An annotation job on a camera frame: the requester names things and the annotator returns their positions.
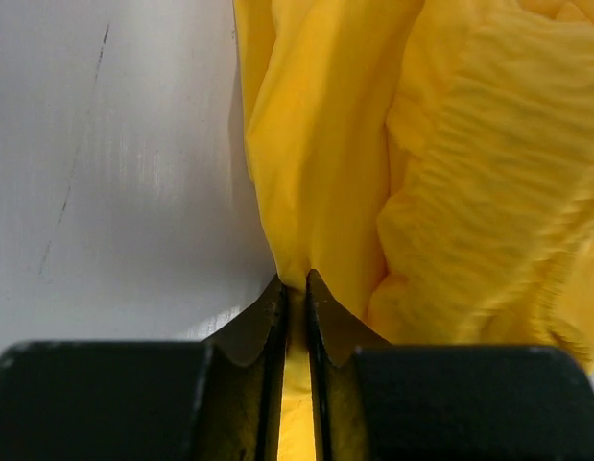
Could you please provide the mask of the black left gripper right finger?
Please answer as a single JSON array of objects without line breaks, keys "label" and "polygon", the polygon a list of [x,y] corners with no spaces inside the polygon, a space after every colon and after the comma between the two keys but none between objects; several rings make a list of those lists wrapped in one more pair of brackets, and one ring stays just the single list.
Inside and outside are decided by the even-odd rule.
[{"label": "black left gripper right finger", "polygon": [[542,346],[394,346],[317,272],[305,305],[320,460],[594,460],[594,389]]}]

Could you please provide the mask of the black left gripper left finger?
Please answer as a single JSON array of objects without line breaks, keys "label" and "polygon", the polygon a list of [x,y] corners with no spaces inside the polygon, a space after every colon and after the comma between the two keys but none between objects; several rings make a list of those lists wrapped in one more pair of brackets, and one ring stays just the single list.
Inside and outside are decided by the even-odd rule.
[{"label": "black left gripper left finger", "polygon": [[0,460],[274,460],[288,303],[273,279],[191,341],[30,341],[0,354]]}]

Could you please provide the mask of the yellow shorts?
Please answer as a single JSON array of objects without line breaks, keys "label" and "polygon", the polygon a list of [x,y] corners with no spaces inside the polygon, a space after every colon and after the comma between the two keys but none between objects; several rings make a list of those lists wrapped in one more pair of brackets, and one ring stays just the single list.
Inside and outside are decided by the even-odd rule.
[{"label": "yellow shorts", "polygon": [[594,373],[594,1],[238,1],[277,273],[395,344]]}]

